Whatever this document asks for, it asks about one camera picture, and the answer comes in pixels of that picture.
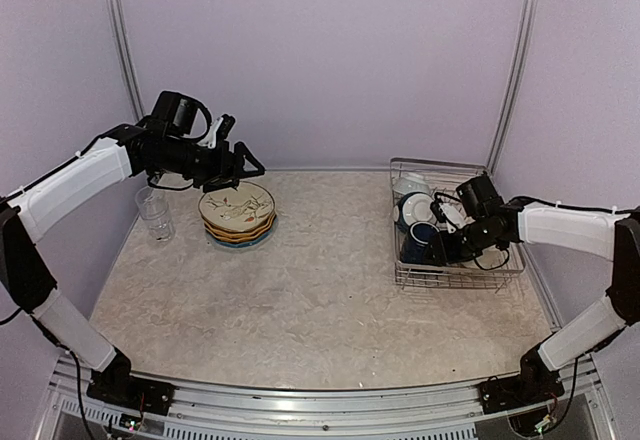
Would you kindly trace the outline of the dark blue mug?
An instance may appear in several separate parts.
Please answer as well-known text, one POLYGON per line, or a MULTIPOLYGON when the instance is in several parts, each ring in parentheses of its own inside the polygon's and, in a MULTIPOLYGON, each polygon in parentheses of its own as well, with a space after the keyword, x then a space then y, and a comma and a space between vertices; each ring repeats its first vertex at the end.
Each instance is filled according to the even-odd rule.
POLYGON ((432 265, 435 260, 433 247, 439 238, 439 229, 428 222, 416 222, 405 236, 400 260, 403 263, 432 265))

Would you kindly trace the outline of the cream bird pattern plate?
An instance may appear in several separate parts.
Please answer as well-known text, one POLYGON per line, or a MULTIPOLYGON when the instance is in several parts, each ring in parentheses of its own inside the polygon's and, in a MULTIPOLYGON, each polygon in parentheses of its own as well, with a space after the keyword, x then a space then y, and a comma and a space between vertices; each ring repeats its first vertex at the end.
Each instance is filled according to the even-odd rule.
POLYGON ((213 225, 244 230, 269 218, 275 212, 275 200, 262 186, 241 182, 236 189, 204 194, 198 209, 202 218, 213 225))

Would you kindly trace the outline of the white mug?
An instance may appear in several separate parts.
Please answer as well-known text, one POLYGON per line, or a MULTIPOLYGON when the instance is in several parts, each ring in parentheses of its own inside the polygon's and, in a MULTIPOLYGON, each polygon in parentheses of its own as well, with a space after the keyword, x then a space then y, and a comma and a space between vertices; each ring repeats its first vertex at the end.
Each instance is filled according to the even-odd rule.
POLYGON ((501 268, 505 262, 508 262, 508 258, 509 251, 488 248, 479 257, 463 262, 462 266, 479 270, 495 270, 501 268))

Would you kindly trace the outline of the yellow polka dot plate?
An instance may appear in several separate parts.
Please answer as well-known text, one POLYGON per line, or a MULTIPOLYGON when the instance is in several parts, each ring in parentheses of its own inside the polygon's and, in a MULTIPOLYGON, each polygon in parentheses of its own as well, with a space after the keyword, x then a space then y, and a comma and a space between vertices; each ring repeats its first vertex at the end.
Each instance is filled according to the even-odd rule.
POLYGON ((261 235, 265 234, 265 233, 271 233, 274 230, 273 227, 270 227, 268 229, 265 229, 264 231, 261 232, 256 232, 254 235, 251 236, 242 236, 242 237, 238 237, 238 238, 229 238, 229 237, 224 237, 220 234, 216 234, 213 231, 205 228, 205 231, 207 233, 212 234, 215 238, 225 241, 225 242, 231 242, 231 243, 240 243, 240 242, 246 242, 246 241, 250 241, 250 240, 255 240, 256 238, 260 237, 261 235))

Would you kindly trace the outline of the blue polka dot plate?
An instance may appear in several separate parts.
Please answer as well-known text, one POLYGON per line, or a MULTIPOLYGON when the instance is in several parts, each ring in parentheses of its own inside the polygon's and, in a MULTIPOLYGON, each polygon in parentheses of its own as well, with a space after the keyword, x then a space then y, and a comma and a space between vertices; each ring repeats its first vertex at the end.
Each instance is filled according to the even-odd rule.
POLYGON ((217 245, 219 247, 226 248, 226 249, 242 251, 242 250, 255 249, 255 248, 258 248, 259 246, 261 246, 261 245, 263 245, 265 243, 268 243, 270 241, 270 238, 273 236, 273 234, 272 233, 265 233, 265 234, 261 235, 260 237, 256 238, 255 240, 250 240, 250 241, 240 242, 240 243, 225 242, 225 241, 222 241, 222 240, 219 240, 219 239, 215 238, 210 233, 206 233, 205 236, 214 245, 217 245))

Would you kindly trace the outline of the large clear glass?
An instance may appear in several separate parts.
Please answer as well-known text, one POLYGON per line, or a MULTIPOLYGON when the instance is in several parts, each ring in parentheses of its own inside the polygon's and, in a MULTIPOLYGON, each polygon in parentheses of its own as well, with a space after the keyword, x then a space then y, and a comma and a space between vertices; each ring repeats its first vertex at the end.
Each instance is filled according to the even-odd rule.
POLYGON ((145 224, 149 235, 158 242, 173 239, 175 229, 169 203, 162 190, 143 187, 135 195, 139 217, 145 224))

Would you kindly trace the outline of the small clear glass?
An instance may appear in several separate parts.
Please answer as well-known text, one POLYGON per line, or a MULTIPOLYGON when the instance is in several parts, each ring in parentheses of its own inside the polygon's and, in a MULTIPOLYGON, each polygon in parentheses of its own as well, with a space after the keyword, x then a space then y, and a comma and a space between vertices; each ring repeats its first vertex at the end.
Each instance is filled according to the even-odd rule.
POLYGON ((164 196, 152 194, 146 197, 140 206, 143 220, 153 225, 164 225, 170 222, 170 209, 164 196))

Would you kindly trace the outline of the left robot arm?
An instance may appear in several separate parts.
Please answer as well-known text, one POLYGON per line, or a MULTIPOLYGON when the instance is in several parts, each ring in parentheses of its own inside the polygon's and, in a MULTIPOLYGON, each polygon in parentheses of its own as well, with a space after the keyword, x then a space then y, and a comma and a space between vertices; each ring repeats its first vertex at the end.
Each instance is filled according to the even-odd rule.
POLYGON ((230 114, 214 117, 198 99, 163 91, 151 112, 97 134, 69 159, 1 199, 1 283, 20 311, 102 374, 102 390, 121 405, 140 394, 137 378, 118 364, 127 357, 90 323, 61 289, 47 253, 53 238, 75 232, 98 196, 139 176, 162 191, 173 174, 204 193, 236 187, 264 174, 263 163, 243 142, 232 144, 230 114))

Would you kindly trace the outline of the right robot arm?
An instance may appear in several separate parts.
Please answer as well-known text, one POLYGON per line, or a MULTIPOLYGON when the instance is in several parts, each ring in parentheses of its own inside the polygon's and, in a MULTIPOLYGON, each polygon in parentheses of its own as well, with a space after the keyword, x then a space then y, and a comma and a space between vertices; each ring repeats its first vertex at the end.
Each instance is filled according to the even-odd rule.
POLYGON ((421 260, 445 266, 477 259, 485 249, 512 243, 544 244, 601 257, 612 263, 604 296, 534 348, 531 365, 513 379, 511 393, 535 402, 557 371, 619 331, 639 322, 639 210, 614 210, 552 203, 528 196, 506 202, 482 174, 456 188, 470 224, 427 235, 421 260))

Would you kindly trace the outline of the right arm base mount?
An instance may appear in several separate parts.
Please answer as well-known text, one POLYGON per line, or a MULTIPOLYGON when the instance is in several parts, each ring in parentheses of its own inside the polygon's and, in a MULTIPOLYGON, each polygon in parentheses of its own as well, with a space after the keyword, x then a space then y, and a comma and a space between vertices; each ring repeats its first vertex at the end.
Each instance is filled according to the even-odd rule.
POLYGON ((550 370, 535 345, 520 359, 520 371, 506 377, 489 377, 477 385, 484 414, 534 405, 565 394, 557 370, 550 370))

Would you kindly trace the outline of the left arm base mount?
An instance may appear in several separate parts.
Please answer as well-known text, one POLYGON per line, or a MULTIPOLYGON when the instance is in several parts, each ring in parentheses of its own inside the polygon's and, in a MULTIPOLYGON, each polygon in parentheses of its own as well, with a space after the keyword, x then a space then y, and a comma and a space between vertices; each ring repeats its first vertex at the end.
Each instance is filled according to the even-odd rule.
POLYGON ((87 395, 139 413, 167 416, 175 389, 171 383, 133 375, 130 359, 115 349, 115 357, 102 371, 91 370, 87 395))

